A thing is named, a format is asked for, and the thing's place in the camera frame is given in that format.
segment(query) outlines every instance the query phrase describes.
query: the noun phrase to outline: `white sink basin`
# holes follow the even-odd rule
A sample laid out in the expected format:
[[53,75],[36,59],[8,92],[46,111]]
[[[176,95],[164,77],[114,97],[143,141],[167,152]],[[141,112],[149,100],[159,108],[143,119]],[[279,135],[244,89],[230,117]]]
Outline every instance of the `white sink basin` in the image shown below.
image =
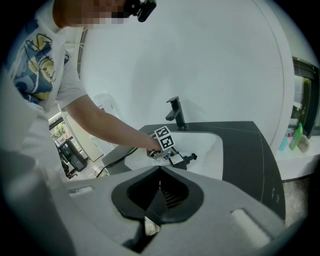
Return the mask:
[[[184,156],[195,153],[198,158],[187,165],[187,170],[210,178],[222,180],[224,168],[224,153],[222,139],[206,132],[172,132],[174,148]],[[152,165],[170,165],[169,161],[157,163],[147,157],[145,149],[139,148],[124,160],[126,166],[132,170]]]

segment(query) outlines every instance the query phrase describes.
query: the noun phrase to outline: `qr code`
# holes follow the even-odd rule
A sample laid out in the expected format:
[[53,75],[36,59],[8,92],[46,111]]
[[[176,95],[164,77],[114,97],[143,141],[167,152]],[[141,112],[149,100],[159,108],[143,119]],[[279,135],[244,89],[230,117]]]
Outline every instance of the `qr code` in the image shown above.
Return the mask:
[[157,135],[158,138],[161,138],[161,137],[169,134],[170,131],[169,131],[169,129],[165,126],[165,127],[162,127],[162,128],[160,128],[160,129],[158,129],[158,130],[155,130],[155,133],[156,133],[156,135]]
[[172,140],[171,135],[160,139],[160,143],[161,143],[161,147],[163,148],[163,150],[174,146],[174,141]]

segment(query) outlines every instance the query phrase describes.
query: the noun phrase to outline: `black camera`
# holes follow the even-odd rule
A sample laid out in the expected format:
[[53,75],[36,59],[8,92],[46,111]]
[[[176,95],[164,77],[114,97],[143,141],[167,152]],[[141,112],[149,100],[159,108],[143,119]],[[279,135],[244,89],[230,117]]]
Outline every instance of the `black camera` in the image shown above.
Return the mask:
[[130,15],[137,16],[139,22],[145,22],[153,10],[157,7],[156,0],[127,0],[123,12],[112,14],[113,18],[128,18]]

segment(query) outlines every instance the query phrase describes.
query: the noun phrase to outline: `graphic t-shirt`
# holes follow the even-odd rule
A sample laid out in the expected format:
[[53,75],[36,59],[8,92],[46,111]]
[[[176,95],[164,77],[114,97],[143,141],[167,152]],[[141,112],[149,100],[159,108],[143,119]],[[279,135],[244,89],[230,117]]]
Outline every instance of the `graphic t-shirt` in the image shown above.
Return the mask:
[[87,93],[64,48],[65,32],[54,23],[53,2],[46,3],[22,28],[4,65],[27,105],[37,114],[21,152],[66,180],[45,112],[55,102],[64,110]]

